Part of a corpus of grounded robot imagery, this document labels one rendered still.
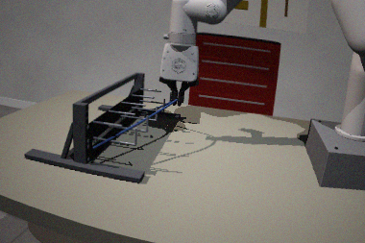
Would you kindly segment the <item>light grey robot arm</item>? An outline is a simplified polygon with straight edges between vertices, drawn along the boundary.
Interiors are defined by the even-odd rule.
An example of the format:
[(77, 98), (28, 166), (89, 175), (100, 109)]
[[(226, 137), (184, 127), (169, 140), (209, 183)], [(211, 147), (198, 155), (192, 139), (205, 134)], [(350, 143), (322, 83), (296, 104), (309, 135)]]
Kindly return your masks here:
[[(241, 1), (172, 0), (170, 33), (163, 38), (171, 43), (196, 44), (197, 21), (219, 24)], [(353, 50), (342, 122), (335, 126), (335, 132), (365, 142), (365, 0), (330, 0), (330, 3)]]

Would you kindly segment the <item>blue cable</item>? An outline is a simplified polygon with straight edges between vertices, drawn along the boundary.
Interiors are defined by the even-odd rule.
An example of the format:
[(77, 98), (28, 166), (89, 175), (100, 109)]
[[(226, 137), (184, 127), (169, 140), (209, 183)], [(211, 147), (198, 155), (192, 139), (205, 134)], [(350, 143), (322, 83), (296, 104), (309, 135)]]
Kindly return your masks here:
[[(166, 103), (166, 104), (165, 104), (165, 107), (163, 107), (163, 105), (162, 105), (162, 106), (160, 106), (160, 107), (158, 107), (158, 109), (160, 109), (160, 108), (162, 108), (162, 107), (163, 107), (163, 108), (162, 108), (162, 109), (160, 109), (160, 110), (158, 110), (158, 111), (156, 111), (155, 113), (153, 113), (153, 114), (149, 115), (149, 118), (153, 117), (154, 115), (156, 115), (156, 114), (158, 114), (159, 112), (163, 111), (164, 109), (168, 108), (169, 106), (171, 106), (172, 104), (174, 104), (174, 103), (175, 103), (175, 102), (177, 102), (177, 101), (178, 101), (178, 98), (177, 98), (176, 100), (174, 100), (173, 102)], [(101, 142), (101, 143), (99, 143), (99, 144), (97, 144), (97, 145), (95, 145), (95, 146), (93, 147), (93, 149), (98, 148), (99, 146), (101, 146), (101, 145), (103, 145), (103, 144), (107, 143), (108, 141), (110, 141), (110, 140), (112, 140), (112, 139), (114, 139), (114, 138), (118, 137), (119, 135), (121, 135), (121, 134), (125, 133), (126, 131), (128, 131), (128, 130), (130, 130), (130, 129), (134, 128), (135, 126), (137, 126), (137, 125), (141, 124), (142, 122), (146, 121), (146, 119), (147, 119), (147, 117), (146, 117), (146, 118), (144, 118), (143, 120), (141, 120), (141, 121), (139, 121), (139, 122), (135, 123), (134, 125), (130, 126), (130, 127), (129, 127), (129, 128), (127, 128), (126, 130), (124, 130), (124, 131), (122, 131), (122, 132), (120, 132), (120, 133), (118, 133), (118, 134), (116, 134), (116, 135), (114, 135), (114, 136), (112, 136), (112, 137), (110, 137), (110, 138), (108, 138), (108, 139), (104, 140), (103, 142)]]

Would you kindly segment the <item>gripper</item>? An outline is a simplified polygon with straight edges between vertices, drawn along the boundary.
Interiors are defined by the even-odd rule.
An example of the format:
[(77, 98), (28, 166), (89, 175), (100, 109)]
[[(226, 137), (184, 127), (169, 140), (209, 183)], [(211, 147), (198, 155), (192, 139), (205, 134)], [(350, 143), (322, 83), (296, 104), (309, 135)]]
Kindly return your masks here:
[[(196, 44), (165, 44), (161, 68), (161, 83), (167, 84), (172, 91), (171, 102), (178, 98), (178, 106), (183, 103), (184, 92), (191, 86), (199, 84), (199, 50)], [(181, 89), (177, 90), (177, 81), (182, 82)]]

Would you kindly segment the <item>black metal rack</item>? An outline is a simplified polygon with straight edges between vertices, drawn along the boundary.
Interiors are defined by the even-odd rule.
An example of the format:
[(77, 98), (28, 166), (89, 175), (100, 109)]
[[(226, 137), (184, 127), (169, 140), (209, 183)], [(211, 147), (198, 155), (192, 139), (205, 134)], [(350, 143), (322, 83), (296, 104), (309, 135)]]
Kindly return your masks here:
[[(30, 158), (58, 165), (61, 167), (116, 178), (120, 180), (141, 182), (145, 175), (145, 171), (118, 167), (93, 161), (112, 142), (136, 146), (137, 132), (148, 133), (149, 120), (157, 121), (158, 117), (180, 120), (180, 114), (168, 113), (164, 112), (164, 110), (153, 116), (156, 119), (149, 119), (149, 115), (158, 111), (158, 107), (156, 107), (156, 109), (144, 109), (143, 106), (145, 107), (146, 105), (143, 105), (143, 102), (163, 104), (164, 107), (166, 103), (165, 99), (163, 99), (163, 103), (143, 100), (143, 98), (155, 98), (150, 96), (143, 96), (144, 90), (161, 92), (161, 90), (143, 89), (144, 75), (145, 73), (136, 72), (133, 75), (130, 75), (74, 103), (73, 122), (71, 123), (61, 155), (32, 149), (24, 154), (25, 158)], [(127, 97), (115, 106), (101, 105), (100, 107), (98, 107), (98, 109), (106, 110), (106, 112), (88, 123), (88, 104), (132, 80), (134, 80), (134, 85), (131, 89), (129, 97)], [(103, 140), (112, 137), (115, 134), (122, 132), (124, 129), (127, 129), (136, 119), (144, 119), (142, 117), (139, 117), (140, 115), (147, 116), (146, 130), (140, 130), (138, 128), (131, 129), (131, 131), (134, 131), (134, 143), (116, 141), (116, 137), (109, 142), (99, 146), (97, 149), (93, 150), (93, 147), (95, 145), (101, 143)], [(73, 148), (69, 151), (72, 139)]]

